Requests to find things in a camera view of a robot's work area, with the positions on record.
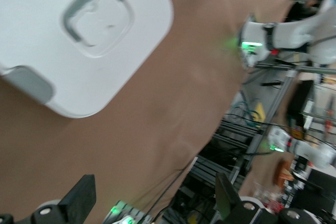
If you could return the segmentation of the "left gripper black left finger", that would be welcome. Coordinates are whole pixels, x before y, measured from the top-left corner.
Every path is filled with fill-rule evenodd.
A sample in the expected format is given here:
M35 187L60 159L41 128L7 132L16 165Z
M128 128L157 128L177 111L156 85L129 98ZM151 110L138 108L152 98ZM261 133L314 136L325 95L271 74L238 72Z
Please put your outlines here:
M41 206L19 221L0 214L0 224L83 224L95 204L95 176L83 175L59 203Z

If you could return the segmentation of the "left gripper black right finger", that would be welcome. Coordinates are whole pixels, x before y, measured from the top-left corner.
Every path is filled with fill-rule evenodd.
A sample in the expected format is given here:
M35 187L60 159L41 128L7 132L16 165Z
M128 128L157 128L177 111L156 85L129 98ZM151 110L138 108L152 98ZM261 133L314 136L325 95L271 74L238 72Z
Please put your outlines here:
M215 177L215 198L221 220L215 224L318 224L306 211L284 208L270 213L260 200L242 200L224 173Z

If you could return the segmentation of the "black shelf rack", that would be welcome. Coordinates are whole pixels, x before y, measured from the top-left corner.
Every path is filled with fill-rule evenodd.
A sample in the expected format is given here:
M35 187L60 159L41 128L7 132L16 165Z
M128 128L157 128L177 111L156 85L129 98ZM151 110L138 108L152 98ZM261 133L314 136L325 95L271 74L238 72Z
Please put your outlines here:
M208 144L199 152L191 176L209 187L215 187L215 177L224 173L239 190L254 157L261 155L254 140L259 130L222 120Z

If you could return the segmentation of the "white lidded storage box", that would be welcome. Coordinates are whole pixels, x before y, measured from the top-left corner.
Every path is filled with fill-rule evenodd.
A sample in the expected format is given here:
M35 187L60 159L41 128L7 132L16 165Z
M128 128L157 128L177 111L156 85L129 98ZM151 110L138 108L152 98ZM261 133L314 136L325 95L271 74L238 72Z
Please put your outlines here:
M169 32L171 0L0 0L0 78L68 118L101 111Z

